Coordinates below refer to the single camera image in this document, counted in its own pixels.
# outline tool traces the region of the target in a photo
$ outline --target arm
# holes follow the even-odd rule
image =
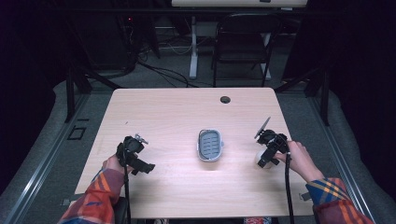
[[[113,205],[120,197],[124,171],[115,155],[103,163],[104,170],[69,209],[59,223],[114,223]]]
[[[319,223],[373,223],[355,208],[341,179],[325,178],[301,143],[288,142],[288,145],[290,168],[307,182]],[[276,154],[275,158],[285,161],[286,155]]]

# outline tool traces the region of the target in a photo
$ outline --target plaid sleeve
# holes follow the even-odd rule
[[[338,200],[350,200],[344,182],[339,178],[324,178],[307,183],[314,205]]]
[[[344,182],[339,178],[324,178],[306,184],[318,223],[373,223],[358,211],[349,196]]]
[[[114,223],[112,205],[120,197],[123,174],[111,169],[100,172],[59,223]]]

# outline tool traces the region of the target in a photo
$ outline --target dark background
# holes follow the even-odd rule
[[[50,115],[55,100],[52,88],[65,80],[72,64],[92,67],[87,46],[76,39],[64,18],[39,10],[40,6],[53,7],[53,2],[10,3],[2,1],[0,9],[1,192]],[[302,21],[284,77],[297,77],[318,66],[333,49],[332,41],[337,36],[345,39],[342,53],[329,69],[331,90],[341,101],[361,160],[376,183],[396,199],[392,165],[396,156],[396,18],[392,2],[310,0],[307,7],[308,11],[346,9],[347,14],[336,20]],[[128,50],[120,47],[122,39],[118,38],[112,36],[107,44],[125,54]]]

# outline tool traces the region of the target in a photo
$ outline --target black chair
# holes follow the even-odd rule
[[[221,19],[216,30],[212,59],[213,87],[216,87],[218,79],[217,63],[266,63],[262,73],[263,87],[274,40],[281,29],[280,18],[271,14],[236,13]],[[262,37],[264,34],[270,35],[266,45]]]

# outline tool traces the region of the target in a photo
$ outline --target table surface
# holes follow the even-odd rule
[[[222,96],[231,102],[222,103]],[[287,216],[284,163],[261,169],[254,162],[263,149],[254,136],[268,117],[266,129],[290,139],[269,88],[116,90],[76,193],[85,191],[125,136],[139,133],[148,141],[139,159],[156,166],[149,174],[130,175],[133,218]],[[205,129],[221,134],[218,161],[198,158],[198,134]],[[290,170],[295,216],[312,215],[312,202],[299,197],[304,184]]]
[[[305,7],[307,0],[172,0],[173,7]]]

